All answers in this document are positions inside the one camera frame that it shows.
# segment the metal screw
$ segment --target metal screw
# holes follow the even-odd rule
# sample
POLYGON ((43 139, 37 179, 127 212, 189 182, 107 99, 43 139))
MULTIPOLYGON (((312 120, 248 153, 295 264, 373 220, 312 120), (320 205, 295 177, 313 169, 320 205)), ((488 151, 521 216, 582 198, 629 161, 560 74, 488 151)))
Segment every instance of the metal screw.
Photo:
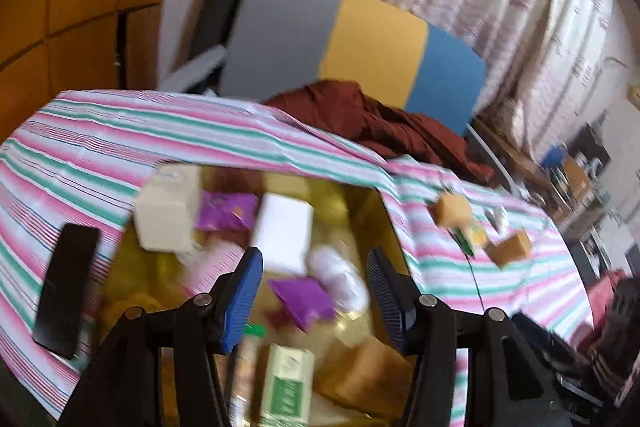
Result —
POLYGON ((504 320, 504 312, 498 308, 491 308, 489 310, 489 318, 492 321, 500 322, 504 320))
POLYGON ((425 293, 424 295, 420 295, 420 298, 418 299, 418 301, 423 306, 427 306, 427 308, 433 308, 436 304, 438 304, 438 299, 428 293, 425 293))
POLYGON ((140 306, 132 306, 131 308, 127 308, 124 312, 124 316, 130 321, 140 317, 140 315, 142 315, 142 308, 140 306))
POLYGON ((193 303, 196 306, 206 306, 207 304, 211 304, 211 295, 208 293, 198 293, 193 298, 193 303))

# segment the chair backrest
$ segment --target chair backrest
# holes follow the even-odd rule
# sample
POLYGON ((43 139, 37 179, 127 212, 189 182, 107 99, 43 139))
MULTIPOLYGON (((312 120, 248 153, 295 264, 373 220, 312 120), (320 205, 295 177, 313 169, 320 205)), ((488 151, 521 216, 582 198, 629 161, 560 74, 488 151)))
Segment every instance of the chair backrest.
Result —
POLYGON ((462 41, 379 0, 242 0, 220 95, 263 101, 316 80, 352 80, 463 135, 484 71, 462 41))

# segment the smartphone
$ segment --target smartphone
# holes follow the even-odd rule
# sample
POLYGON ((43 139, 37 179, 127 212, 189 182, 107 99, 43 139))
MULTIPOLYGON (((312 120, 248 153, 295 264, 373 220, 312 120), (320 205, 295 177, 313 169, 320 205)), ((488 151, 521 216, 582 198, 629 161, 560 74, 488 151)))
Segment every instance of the smartphone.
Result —
POLYGON ((99 229, 66 223, 42 285, 33 340, 68 360, 78 347, 84 290, 99 241, 99 229))

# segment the green bottle cap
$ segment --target green bottle cap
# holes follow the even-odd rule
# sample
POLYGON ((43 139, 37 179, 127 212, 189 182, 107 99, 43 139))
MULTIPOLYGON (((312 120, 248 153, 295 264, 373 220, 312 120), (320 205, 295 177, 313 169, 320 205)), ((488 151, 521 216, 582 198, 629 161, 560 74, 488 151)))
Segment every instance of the green bottle cap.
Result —
POLYGON ((267 328, 261 326, 260 324, 245 324, 242 333, 245 335, 253 335, 254 337, 262 339, 267 334, 267 328))

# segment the brown blanket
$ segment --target brown blanket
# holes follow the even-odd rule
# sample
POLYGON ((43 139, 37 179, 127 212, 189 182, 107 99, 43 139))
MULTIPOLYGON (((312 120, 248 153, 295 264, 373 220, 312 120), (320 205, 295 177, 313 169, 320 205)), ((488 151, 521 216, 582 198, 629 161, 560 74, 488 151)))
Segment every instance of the brown blanket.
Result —
POLYGON ((466 143, 441 123, 364 95, 356 82, 323 80, 275 96, 277 107, 302 123, 373 149, 384 158, 411 155, 451 169, 460 178, 485 184, 493 170, 466 157, 466 143))

